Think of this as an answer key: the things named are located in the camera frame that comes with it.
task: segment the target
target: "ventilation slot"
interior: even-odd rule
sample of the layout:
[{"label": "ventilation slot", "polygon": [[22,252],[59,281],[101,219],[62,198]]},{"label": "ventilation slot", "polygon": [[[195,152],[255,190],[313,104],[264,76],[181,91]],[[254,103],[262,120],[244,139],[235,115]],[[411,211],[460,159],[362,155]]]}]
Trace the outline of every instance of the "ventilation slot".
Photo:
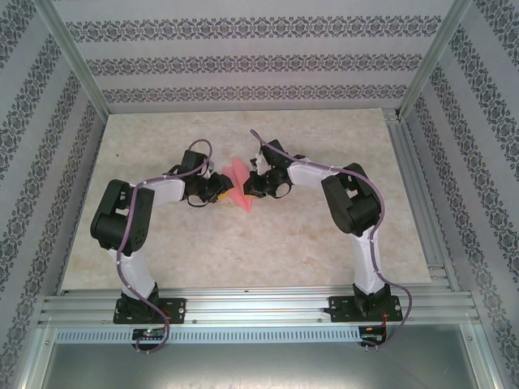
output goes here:
[{"label": "ventilation slot", "polygon": [[[131,328],[92,328],[89,330],[62,328],[58,344],[128,344]],[[176,327],[169,332],[173,344],[251,344],[251,343],[326,343],[359,342],[358,327],[295,327],[295,328],[192,328]],[[143,344],[158,343],[142,340]]]}]

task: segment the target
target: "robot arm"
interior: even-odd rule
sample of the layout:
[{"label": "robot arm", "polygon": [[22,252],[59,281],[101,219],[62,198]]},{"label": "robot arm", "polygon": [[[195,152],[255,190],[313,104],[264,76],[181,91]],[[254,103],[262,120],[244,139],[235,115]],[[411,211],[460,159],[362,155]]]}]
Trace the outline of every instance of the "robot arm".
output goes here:
[{"label": "robot arm", "polygon": [[[165,175],[189,172],[203,164],[206,158],[202,153],[186,150],[182,163],[174,166]],[[148,236],[152,208],[184,199],[192,205],[190,200],[193,198],[203,205],[215,203],[218,196],[231,187],[230,179],[207,168],[201,174],[150,182],[139,189],[130,234],[120,257],[122,275],[133,290],[158,306],[158,287],[149,274],[143,247]],[[127,227],[125,210],[130,206],[134,188],[135,185],[128,182],[112,180],[106,187],[90,226],[92,237],[99,241],[102,248],[108,250],[114,261],[117,261],[117,250]],[[157,313],[144,304],[127,285],[122,286],[121,306],[126,311],[123,316],[132,317],[137,323],[149,323],[157,318]]]},{"label": "robot arm", "polygon": [[[277,140],[270,142],[283,151]],[[280,198],[290,192],[292,185],[310,186],[323,190],[333,221],[348,235],[354,252],[355,305],[364,317],[379,314],[380,307],[391,296],[389,285],[377,275],[371,259],[370,234],[380,218],[380,202],[365,182],[352,175],[336,173],[308,165],[304,156],[298,161],[286,159],[268,147],[262,146],[251,163],[255,172],[244,186],[246,195]],[[351,164],[344,169],[367,177],[362,167]],[[373,237],[375,263],[381,269],[378,231]]]}]

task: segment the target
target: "enclosure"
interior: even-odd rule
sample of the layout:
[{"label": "enclosure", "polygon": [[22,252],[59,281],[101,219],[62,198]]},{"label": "enclosure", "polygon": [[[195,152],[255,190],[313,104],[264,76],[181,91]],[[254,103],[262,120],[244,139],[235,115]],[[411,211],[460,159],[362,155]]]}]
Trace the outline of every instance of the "enclosure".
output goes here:
[{"label": "enclosure", "polygon": [[[0,387],[519,387],[518,0],[0,7]],[[380,188],[384,274],[413,296],[387,348],[327,312],[354,253],[298,187],[249,213],[154,211],[150,272],[183,323],[148,356],[114,323],[89,230],[108,181],[161,175],[198,138],[218,172],[248,163],[251,128]]]}]

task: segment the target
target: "gray metal panel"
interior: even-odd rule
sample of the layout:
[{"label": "gray metal panel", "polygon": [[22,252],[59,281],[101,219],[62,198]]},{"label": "gray metal panel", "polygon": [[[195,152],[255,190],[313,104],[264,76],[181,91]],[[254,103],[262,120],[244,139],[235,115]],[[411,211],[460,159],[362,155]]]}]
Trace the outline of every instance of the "gray metal panel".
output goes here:
[{"label": "gray metal panel", "polygon": [[129,345],[56,344],[44,387],[478,386],[458,326],[418,326],[378,353],[356,344],[178,344],[142,356]]}]

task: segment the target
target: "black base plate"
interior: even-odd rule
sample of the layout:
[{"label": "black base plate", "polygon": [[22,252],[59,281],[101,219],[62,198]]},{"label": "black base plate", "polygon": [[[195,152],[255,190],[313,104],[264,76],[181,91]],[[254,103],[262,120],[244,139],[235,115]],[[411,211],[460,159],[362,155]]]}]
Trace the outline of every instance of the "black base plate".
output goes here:
[{"label": "black base plate", "polygon": [[[159,308],[166,314],[170,324],[184,324],[186,316],[186,299],[185,298],[160,298]],[[157,315],[155,320],[142,323],[127,316],[122,307],[122,299],[117,300],[114,312],[114,324],[162,324],[164,319]]]},{"label": "black base plate", "polygon": [[385,304],[367,318],[362,316],[361,311],[355,306],[354,296],[332,296],[328,299],[328,304],[329,308],[324,312],[330,314],[332,323],[381,322],[383,311],[387,315],[388,322],[402,320],[402,310],[396,308],[400,307],[400,300],[397,296],[391,296]]}]

